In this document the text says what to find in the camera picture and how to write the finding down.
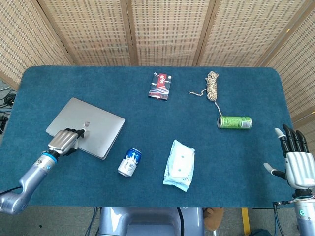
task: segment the rope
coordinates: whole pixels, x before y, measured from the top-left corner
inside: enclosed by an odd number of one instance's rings
[[[217,93],[217,77],[219,76],[218,73],[214,72],[214,71],[210,71],[210,73],[208,74],[208,77],[205,78],[205,80],[207,81],[207,88],[204,89],[203,91],[201,91],[201,94],[195,93],[195,92],[188,92],[188,94],[193,94],[196,96],[201,97],[203,95],[204,91],[207,91],[207,98],[210,101],[214,101],[215,105],[219,111],[220,116],[222,116],[221,113],[221,109],[217,104],[217,97],[218,97],[218,93]]]

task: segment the laptop lid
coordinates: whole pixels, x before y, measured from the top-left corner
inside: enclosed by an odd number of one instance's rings
[[[78,148],[104,160],[125,122],[124,118],[73,97],[46,132],[55,136],[62,129],[82,129],[85,122],[90,123],[90,132],[86,138],[79,138]]]

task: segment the red card package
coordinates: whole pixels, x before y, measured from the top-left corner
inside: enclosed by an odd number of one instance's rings
[[[171,75],[154,72],[149,97],[167,100],[169,87],[171,86],[171,80]]]

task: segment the robotic arm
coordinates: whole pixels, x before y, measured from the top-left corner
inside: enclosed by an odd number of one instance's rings
[[[304,135],[285,124],[283,128],[286,134],[278,128],[275,128],[275,132],[281,142],[285,172],[272,168],[268,163],[264,163],[264,167],[272,175],[287,180],[287,183],[295,189],[295,193],[292,194],[292,200],[273,202],[274,211],[277,212],[279,205],[294,203],[301,236],[314,236],[315,196],[312,194],[312,188],[315,188],[315,161],[313,155],[309,153]]]
[[[60,130],[48,144],[48,150],[42,153],[20,179],[19,183],[23,191],[20,194],[11,192],[12,189],[0,191],[0,212],[10,215],[21,213],[26,208],[35,189],[57,164],[58,158],[70,155],[77,150],[78,138],[84,138],[85,131],[85,129],[69,128]]]

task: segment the blue tablecloth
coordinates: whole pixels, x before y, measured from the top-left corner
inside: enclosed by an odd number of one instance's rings
[[[225,116],[249,116],[249,130],[217,128],[206,95],[209,71],[219,73],[218,104]],[[154,72],[173,76],[168,101],[148,98]],[[47,149],[45,129],[76,97],[126,119],[106,160],[81,150],[62,157],[35,191],[31,204],[120,207],[271,207],[293,189],[267,173],[284,169],[274,133],[291,124],[278,73],[267,67],[35,66],[23,75],[0,147],[0,189],[19,178]],[[195,149],[187,192],[163,185],[174,139]],[[142,152],[132,178],[117,172],[130,148]]]

